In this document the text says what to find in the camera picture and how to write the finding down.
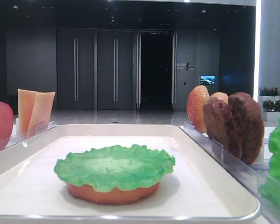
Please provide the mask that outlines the red tomato slice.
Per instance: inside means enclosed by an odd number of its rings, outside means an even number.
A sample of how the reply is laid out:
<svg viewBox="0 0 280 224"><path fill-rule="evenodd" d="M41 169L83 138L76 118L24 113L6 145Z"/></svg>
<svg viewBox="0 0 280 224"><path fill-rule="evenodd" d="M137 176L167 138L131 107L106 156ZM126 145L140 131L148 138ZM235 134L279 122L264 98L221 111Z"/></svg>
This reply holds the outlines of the red tomato slice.
<svg viewBox="0 0 280 224"><path fill-rule="evenodd" d="M0 151L5 149L13 129L14 115L11 107L0 102Z"/></svg>

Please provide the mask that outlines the green lettuce leaf on bun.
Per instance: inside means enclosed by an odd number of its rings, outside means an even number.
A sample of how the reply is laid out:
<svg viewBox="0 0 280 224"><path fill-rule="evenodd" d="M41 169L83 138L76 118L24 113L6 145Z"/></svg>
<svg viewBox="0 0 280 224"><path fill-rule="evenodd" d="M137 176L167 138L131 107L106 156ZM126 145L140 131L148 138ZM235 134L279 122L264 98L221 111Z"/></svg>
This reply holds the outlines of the green lettuce leaf on bun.
<svg viewBox="0 0 280 224"><path fill-rule="evenodd" d="M174 166L175 157L165 150L134 144L69 153L57 160L54 172L66 183L90 185L97 192L108 193L114 188L130 191L151 187L172 173Z"/></svg>

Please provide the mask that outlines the left brown meat patty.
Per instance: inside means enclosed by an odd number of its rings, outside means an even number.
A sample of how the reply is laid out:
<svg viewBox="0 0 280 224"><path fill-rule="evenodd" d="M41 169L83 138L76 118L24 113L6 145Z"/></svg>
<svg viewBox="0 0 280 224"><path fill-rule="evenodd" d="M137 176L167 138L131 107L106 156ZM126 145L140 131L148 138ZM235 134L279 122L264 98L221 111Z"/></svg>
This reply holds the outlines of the left brown meat patty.
<svg viewBox="0 0 280 224"><path fill-rule="evenodd" d="M203 118L207 135L230 149L230 140L236 132L236 124L229 105L216 97L209 98L203 105Z"/></svg>

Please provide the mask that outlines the brown meat patty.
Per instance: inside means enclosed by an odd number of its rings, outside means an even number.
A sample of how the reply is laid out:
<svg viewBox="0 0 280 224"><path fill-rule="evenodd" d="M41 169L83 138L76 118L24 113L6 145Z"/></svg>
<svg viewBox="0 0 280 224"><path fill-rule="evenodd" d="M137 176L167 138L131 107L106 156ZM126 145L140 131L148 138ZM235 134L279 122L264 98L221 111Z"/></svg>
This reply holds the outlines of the brown meat patty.
<svg viewBox="0 0 280 224"><path fill-rule="evenodd" d="M264 137L262 109L249 94L237 92L229 96L229 106L241 137L241 160L247 165L258 158Z"/></svg>
<svg viewBox="0 0 280 224"><path fill-rule="evenodd" d="M230 149L230 140L236 132L236 124L229 105L216 97L209 98L203 105L203 118L207 135Z"/></svg>

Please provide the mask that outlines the left cheese slice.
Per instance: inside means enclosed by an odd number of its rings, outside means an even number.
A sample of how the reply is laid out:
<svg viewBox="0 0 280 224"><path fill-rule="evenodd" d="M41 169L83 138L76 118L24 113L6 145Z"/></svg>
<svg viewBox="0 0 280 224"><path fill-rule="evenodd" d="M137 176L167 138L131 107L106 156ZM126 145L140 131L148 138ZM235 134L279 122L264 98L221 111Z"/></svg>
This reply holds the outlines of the left cheese slice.
<svg viewBox="0 0 280 224"><path fill-rule="evenodd" d="M37 91L18 89L19 133L28 131Z"/></svg>

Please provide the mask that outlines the white cheese pusher block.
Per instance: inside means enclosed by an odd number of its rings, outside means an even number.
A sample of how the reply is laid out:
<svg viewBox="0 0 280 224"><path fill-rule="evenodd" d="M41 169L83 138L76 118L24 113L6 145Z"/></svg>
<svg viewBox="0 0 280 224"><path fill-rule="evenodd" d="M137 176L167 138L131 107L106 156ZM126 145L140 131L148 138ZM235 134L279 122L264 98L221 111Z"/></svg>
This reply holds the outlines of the white cheese pusher block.
<svg viewBox="0 0 280 224"><path fill-rule="evenodd" d="M19 122L19 118L16 118L15 124L16 124L16 134L19 134L19 133L20 133L20 122Z"/></svg>

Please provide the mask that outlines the green lettuce leaf in holder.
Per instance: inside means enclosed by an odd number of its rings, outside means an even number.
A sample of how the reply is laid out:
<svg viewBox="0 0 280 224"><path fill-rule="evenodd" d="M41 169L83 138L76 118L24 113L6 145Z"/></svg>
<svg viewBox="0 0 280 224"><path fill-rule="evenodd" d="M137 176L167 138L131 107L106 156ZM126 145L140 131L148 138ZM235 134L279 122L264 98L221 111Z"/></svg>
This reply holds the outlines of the green lettuce leaf in holder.
<svg viewBox="0 0 280 224"><path fill-rule="evenodd" d="M279 125L269 135L268 149L273 154L269 160L268 170L271 177L259 187L259 192L280 208L280 117Z"/></svg>

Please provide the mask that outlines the dark double door middle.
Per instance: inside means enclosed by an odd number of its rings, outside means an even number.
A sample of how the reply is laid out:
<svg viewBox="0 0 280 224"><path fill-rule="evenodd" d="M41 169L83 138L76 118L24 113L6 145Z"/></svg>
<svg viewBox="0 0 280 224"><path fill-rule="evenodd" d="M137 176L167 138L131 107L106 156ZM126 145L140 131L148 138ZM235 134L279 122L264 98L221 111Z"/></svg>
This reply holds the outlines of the dark double door middle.
<svg viewBox="0 0 280 224"><path fill-rule="evenodd" d="M134 33L98 31L98 109L134 107Z"/></svg>

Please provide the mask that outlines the plain bun slice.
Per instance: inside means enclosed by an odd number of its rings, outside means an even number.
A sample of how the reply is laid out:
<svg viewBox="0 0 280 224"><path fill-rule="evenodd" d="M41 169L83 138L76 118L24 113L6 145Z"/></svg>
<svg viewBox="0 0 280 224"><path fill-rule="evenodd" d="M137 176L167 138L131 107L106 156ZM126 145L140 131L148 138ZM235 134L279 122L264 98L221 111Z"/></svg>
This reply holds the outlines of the plain bun slice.
<svg viewBox="0 0 280 224"><path fill-rule="evenodd" d="M228 104L228 99L229 99L228 95L223 92L215 92L209 98L217 98L219 100L223 100L227 104Z"/></svg>

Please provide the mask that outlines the bottom bun slice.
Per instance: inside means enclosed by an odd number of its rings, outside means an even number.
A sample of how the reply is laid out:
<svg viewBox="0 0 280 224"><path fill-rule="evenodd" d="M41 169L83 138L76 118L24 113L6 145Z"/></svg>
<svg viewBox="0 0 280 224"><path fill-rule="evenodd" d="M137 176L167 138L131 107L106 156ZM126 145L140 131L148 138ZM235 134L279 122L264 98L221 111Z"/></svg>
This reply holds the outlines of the bottom bun slice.
<svg viewBox="0 0 280 224"><path fill-rule="evenodd" d="M76 186L67 183L67 189L71 196L106 205L126 205L135 203L156 193L160 183L156 183L148 188L136 188L135 190L112 189L110 192L98 192L90 185Z"/></svg>

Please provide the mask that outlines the dark double door left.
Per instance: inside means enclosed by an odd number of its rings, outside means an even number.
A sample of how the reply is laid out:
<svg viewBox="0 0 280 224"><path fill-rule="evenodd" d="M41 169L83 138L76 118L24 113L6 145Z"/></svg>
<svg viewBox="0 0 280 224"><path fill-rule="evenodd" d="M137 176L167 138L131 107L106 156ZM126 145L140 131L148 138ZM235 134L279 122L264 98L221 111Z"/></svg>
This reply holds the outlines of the dark double door left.
<svg viewBox="0 0 280 224"><path fill-rule="evenodd" d="M57 31L57 105L59 109L94 109L94 32Z"/></svg>

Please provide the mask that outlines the potted plants planter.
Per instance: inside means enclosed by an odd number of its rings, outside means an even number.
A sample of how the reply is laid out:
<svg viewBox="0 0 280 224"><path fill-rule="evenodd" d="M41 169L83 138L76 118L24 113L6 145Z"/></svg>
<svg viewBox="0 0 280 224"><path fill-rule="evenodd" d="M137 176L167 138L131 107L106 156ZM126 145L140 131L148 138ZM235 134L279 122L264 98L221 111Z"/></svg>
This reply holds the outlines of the potted plants planter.
<svg viewBox="0 0 280 224"><path fill-rule="evenodd" d="M258 103L264 121L278 121L280 116L280 90L278 87L262 87L258 92Z"/></svg>

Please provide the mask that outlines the white rectangular tray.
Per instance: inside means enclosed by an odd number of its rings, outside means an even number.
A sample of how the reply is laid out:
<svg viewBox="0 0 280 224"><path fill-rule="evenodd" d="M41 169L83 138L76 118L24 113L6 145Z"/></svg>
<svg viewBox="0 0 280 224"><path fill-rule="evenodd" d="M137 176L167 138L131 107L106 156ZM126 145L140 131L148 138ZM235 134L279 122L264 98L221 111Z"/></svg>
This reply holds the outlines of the white rectangular tray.
<svg viewBox="0 0 280 224"><path fill-rule="evenodd" d="M156 194L135 204L73 198L53 168L92 148L133 144L176 159ZM252 224L259 200L173 125L60 125L0 152L0 224Z"/></svg>

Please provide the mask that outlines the clear acrylic right rack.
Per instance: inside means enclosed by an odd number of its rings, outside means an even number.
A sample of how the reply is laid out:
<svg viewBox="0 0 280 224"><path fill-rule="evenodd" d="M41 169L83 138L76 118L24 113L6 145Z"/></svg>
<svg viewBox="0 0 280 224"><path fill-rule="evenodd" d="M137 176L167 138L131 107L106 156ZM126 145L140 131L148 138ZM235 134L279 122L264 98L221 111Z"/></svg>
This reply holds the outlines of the clear acrylic right rack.
<svg viewBox="0 0 280 224"><path fill-rule="evenodd" d="M268 150L268 140L275 127L265 128L260 156L256 163L250 166L224 150L220 143L196 131L192 124L185 121L182 129L260 200L263 215L271 223L280 224L280 181L271 177L268 172L269 159L272 156Z"/></svg>

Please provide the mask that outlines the small wall screen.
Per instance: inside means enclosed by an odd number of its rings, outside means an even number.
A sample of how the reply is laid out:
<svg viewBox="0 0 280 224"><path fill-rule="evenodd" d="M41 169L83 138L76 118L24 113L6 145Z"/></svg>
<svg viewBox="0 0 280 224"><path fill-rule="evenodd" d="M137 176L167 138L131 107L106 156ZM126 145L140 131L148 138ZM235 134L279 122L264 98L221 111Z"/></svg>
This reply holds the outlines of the small wall screen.
<svg viewBox="0 0 280 224"><path fill-rule="evenodd" d="M215 85L215 76L200 76L200 85Z"/></svg>

